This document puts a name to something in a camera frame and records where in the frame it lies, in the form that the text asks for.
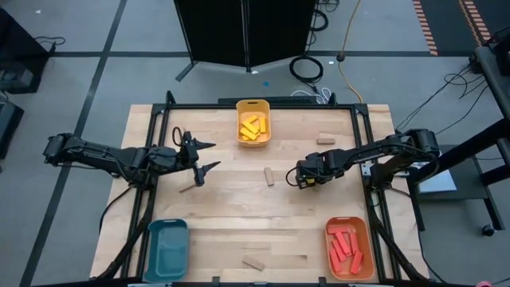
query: yellow bin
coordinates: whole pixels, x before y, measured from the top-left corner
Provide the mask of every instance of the yellow bin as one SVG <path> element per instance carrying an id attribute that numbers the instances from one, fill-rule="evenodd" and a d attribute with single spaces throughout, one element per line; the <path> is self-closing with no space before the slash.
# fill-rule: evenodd
<path id="1" fill-rule="evenodd" d="M 271 139 L 271 118 L 269 116 L 269 103 L 265 100 L 240 100 L 237 109 L 237 141 L 243 147 L 264 147 Z M 265 133 L 260 134 L 256 140 L 243 140 L 239 131 L 242 122 L 251 116 L 265 117 Z"/>

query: orange bin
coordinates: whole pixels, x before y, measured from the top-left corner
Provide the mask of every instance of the orange bin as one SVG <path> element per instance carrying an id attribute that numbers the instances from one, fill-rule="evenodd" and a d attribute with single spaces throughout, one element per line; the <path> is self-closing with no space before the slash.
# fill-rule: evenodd
<path id="1" fill-rule="evenodd" d="M 363 260 L 361 261 L 361 266 L 357 274 L 351 273 L 351 264 L 354 256 L 348 256 L 346 261 L 340 263 L 342 266 L 342 270 L 340 272 L 336 273 L 333 269 L 331 264 L 332 262 L 329 258 L 329 250 L 333 249 L 332 241 L 335 238 L 335 235 L 328 234 L 328 227 L 339 227 L 341 229 L 347 230 L 348 232 L 343 233 L 343 237 L 346 242 L 348 242 L 349 246 L 351 246 L 349 233 L 356 233 L 356 237 L 358 239 L 358 249 L 363 253 Z M 326 254 L 328 255 L 329 269 L 331 270 L 331 274 L 333 274 L 333 276 L 335 276 L 337 279 L 345 281 L 363 281 L 372 277 L 375 271 L 374 259 L 372 258 L 367 225 L 361 218 L 331 218 L 326 223 L 326 230 L 324 233 L 326 234 L 326 246 L 328 249 Z"/>
<path id="2" fill-rule="evenodd" d="M 269 103 L 265 100 L 240 100 L 236 104 L 237 109 L 237 141 L 243 147 L 264 147 L 271 139 L 271 117 L 269 115 Z M 260 134 L 255 140 L 243 140 L 239 131 L 242 122 L 251 116 L 265 117 L 265 133 Z"/>

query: wooden tabletop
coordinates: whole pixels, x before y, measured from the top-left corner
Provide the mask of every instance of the wooden tabletop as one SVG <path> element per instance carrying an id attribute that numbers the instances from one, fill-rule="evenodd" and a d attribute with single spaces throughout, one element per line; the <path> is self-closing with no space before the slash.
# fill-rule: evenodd
<path id="1" fill-rule="evenodd" d="M 393 133 L 387 105 L 369 105 L 369 110 L 376 140 Z M 150 111 L 150 105 L 131 107 L 122 147 L 144 145 Z M 202 142 L 217 144 L 199 152 L 200 164 L 222 161 L 209 171 L 203 187 L 185 192 L 180 191 L 193 183 L 192 171 L 159 178 L 153 219 L 182 218 L 190 228 L 189 269 L 184 281 L 211 281 L 212 276 L 224 282 L 317 282 L 318 277 L 338 281 L 329 271 L 324 226 L 328 219 L 344 216 L 368 223 L 359 168 L 304 190 L 290 187 L 284 177 L 309 153 L 355 147 L 349 111 L 273 109 L 273 135 L 260 148 L 239 146 L 233 109 L 172 110 L 165 146 L 175 147 L 171 140 L 174 126 L 191 131 Z M 336 144 L 317 145 L 319 133 L 334 137 Z M 266 184 L 264 167 L 273 170 L 273 187 Z M 126 186 L 122 179 L 114 180 L 109 200 Z M 404 179 L 396 179 L 394 187 L 407 191 Z M 106 214 L 91 276 L 104 271 L 126 242 L 134 198 L 134 191 L 128 193 Z M 396 243 L 428 277 L 410 200 L 391 191 L 386 192 L 386 199 Z M 392 277 L 387 248 L 380 241 L 386 275 Z M 138 250 L 139 242 L 133 249 L 130 275 L 135 274 Z M 246 254 L 263 262 L 265 269 L 245 265 L 242 258 Z M 371 281 L 377 281 L 376 273 Z"/>

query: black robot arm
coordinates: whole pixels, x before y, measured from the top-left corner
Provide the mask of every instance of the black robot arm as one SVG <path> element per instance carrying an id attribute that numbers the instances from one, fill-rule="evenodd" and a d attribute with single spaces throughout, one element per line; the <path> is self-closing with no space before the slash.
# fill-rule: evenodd
<path id="1" fill-rule="evenodd" d="M 350 150 L 334 149 L 315 152 L 299 160 L 294 168 L 296 182 L 300 189 L 313 187 L 317 183 L 325 184 L 343 176 L 353 165 L 386 155 L 394 155 L 384 165 L 372 167 L 374 185 L 391 182 L 393 175 L 407 168 L 413 162 L 431 160 L 439 156 L 439 146 L 433 132 L 414 129 L 391 135 L 384 140 L 366 144 Z"/>
<path id="2" fill-rule="evenodd" d="M 208 170 L 220 162 L 198 167 L 198 150 L 213 147 L 214 143 L 202 143 L 191 137 L 190 132 L 178 131 L 181 142 L 179 151 L 170 147 L 128 147 L 116 148 L 89 142 L 73 134 L 59 134 L 49 137 L 43 153 L 45 162 L 53 166 L 61 163 L 82 163 L 101 169 L 110 174 L 121 175 L 131 186 L 147 189 L 151 176 L 166 175 L 186 169 L 193 169 L 195 184 L 204 184 Z"/>

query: floor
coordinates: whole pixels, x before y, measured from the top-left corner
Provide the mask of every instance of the floor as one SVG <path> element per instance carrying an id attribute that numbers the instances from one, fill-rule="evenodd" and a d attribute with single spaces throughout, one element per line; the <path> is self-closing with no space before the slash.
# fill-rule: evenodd
<path id="1" fill-rule="evenodd" d="M 67 42 L 57 47 L 59 52 L 186 51 L 170 0 L 0 0 L 0 5 L 35 37 L 65 37 Z M 317 34 L 312 51 L 339 49 L 354 5 L 355 0 L 342 0 L 339 9 L 328 14 L 330 26 Z M 363 0 L 352 23 L 347 50 L 358 55 L 343 64 L 351 83 L 367 103 L 390 105 L 396 124 L 444 84 L 444 75 L 457 73 L 467 64 L 464 57 L 423 57 L 428 48 L 412 1 Z M 382 57 L 374 57 L 375 53 L 370 53 L 374 51 Z M 393 51 L 424 53 L 383 53 Z M 88 113 L 87 120 L 78 124 L 84 139 L 117 146 L 130 105 L 163 102 L 169 89 L 179 103 L 286 96 L 297 89 L 306 90 L 288 72 L 290 60 L 256 67 L 257 74 L 199 63 L 177 82 L 175 77 L 189 64 L 185 57 L 76 55 L 79 57 L 50 59 L 37 93 L 11 97 L 25 109 L 25 116 L 8 156 L 0 163 L 4 169 L 0 174 L 0 226 L 8 226 L 0 233 L 1 285 L 20 285 L 22 278 L 21 285 L 29 285 L 30 280 L 32 285 L 43 285 L 88 279 L 98 222 L 112 179 L 100 171 L 71 170 L 59 198 L 53 191 L 60 171 L 44 165 L 41 156 L 47 137 L 75 131 L 80 115 Z M 319 87 L 336 92 L 341 103 L 356 102 L 336 65 L 330 64 L 335 58 L 317 59 L 324 65 Z M 297 68 L 304 75 L 316 69 L 306 63 L 299 63 Z M 446 88 L 408 128 L 438 131 L 463 116 L 477 95 L 459 100 L 462 90 L 461 86 Z M 82 110 L 84 103 L 90 104 L 89 110 Z M 440 144 L 459 144 L 500 118 L 494 99 L 486 91 L 470 116 L 440 134 L 438 140 Z M 499 155 L 490 149 L 480 156 Z M 483 164 L 489 169 L 501 162 Z M 510 194 L 505 187 L 506 182 L 498 183 L 491 190 L 501 216 L 510 222 Z M 53 224 L 45 224 L 48 237 L 38 264 L 34 264 L 37 260 L 29 257 L 49 205 L 57 206 L 56 213 Z M 445 280 L 473 284 L 508 276 L 510 252 L 502 250 L 507 249 L 510 233 L 481 236 L 481 227 L 488 223 L 482 202 L 427 203 L 422 205 L 422 212 L 427 228 L 421 234 L 425 257 Z M 25 272 L 29 261 L 27 269 L 35 272 Z"/>

